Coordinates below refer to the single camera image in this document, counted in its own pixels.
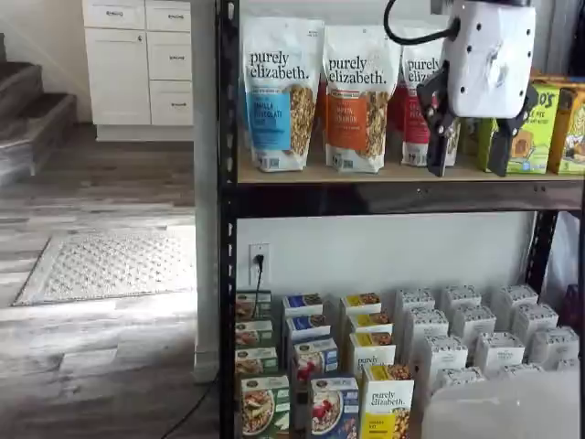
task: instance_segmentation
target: white wall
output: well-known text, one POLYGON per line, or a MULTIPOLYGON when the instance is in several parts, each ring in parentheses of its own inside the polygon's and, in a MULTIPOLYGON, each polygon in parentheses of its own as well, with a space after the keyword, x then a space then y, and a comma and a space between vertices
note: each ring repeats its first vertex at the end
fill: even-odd
POLYGON ((45 90, 77 95, 91 120, 81 0, 0 0, 0 32, 9 60, 41 65, 45 90))

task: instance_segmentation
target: white baseboard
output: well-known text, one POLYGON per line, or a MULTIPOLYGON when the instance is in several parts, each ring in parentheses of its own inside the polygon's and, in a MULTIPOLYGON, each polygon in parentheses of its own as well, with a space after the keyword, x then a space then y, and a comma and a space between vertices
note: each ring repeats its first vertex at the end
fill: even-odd
POLYGON ((96 125, 98 142, 193 142, 193 126, 96 125))

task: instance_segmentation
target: shelf upright post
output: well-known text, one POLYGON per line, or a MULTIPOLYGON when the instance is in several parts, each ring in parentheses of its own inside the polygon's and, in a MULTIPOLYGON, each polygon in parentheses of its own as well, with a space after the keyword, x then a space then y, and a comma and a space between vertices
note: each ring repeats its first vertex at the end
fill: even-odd
POLYGON ((220 437, 233 439, 239 0, 217 0, 220 437))

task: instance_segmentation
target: power cord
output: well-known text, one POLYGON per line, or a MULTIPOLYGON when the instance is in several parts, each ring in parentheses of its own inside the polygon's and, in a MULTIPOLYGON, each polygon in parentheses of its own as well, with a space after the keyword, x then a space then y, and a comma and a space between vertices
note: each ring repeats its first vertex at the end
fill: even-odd
POLYGON ((459 18, 455 18, 451 25, 442 30, 441 32, 435 32, 434 34, 425 35, 424 37, 416 37, 416 38, 404 38, 399 37, 392 29, 390 29, 390 10, 392 6, 396 3, 396 0, 388 0, 388 4, 386 5, 386 9, 384 9, 384 30, 392 41, 401 46, 418 46, 419 44, 429 43, 434 41, 435 39, 441 38, 456 38, 459 34, 459 30, 461 29, 461 20, 459 18))

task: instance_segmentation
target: cabinet drawer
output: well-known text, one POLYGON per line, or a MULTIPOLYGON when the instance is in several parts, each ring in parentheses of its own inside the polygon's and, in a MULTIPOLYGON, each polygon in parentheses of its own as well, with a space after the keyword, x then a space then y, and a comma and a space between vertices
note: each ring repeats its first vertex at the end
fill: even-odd
POLYGON ((148 30, 190 32, 191 4, 146 0, 146 27, 148 30))
POLYGON ((144 29, 144 1, 83 0, 85 27, 144 29))
POLYGON ((150 103, 153 125, 192 125, 191 81, 151 80, 150 103))
POLYGON ((191 35, 148 32, 151 80, 191 80, 191 35))

